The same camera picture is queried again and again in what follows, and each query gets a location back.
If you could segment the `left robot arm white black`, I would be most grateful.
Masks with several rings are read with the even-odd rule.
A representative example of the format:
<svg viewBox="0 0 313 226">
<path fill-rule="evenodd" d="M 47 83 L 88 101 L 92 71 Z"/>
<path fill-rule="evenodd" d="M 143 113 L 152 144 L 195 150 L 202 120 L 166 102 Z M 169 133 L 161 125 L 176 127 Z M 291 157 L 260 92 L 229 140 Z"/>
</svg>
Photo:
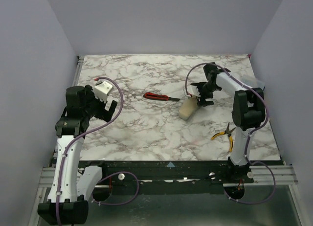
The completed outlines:
<svg viewBox="0 0 313 226">
<path fill-rule="evenodd" d="M 66 90 L 66 107 L 55 125 L 57 161 L 52 186 L 38 214 L 49 225 L 82 225 L 89 212 L 88 200 L 103 176 L 101 167 L 88 167 L 78 177 L 79 159 L 89 121 L 95 117 L 110 122 L 117 106 L 106 109 L 113 86 L 107 82 L 95 86 L 74 86 Z"/>
</svg>

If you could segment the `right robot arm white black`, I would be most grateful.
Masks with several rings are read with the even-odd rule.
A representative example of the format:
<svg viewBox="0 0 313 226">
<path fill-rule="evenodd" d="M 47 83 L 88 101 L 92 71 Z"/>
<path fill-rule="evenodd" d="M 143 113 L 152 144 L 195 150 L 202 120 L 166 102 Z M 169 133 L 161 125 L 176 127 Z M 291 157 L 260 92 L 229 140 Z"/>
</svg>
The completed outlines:
<svg viewBox="0 0 313 226">
<path fill-rule="evenodd" d="M 224 90 L 233 98 L 232 120 L 235 125 L 235 139 L 228 157 L 224 176 L 228 179 L 245 175 L 250 167 L 249 153 L 254 133 L 268 121 L 264 102 L 264 91 L 252 88 L 236 79 L 215 63 L 200 63 L 192 68 L 203 66 L 205 82 L 192 83 L 191 98 L 196 99 L 199 107 L 213 105 L 213 93 Z"/>
</svg>

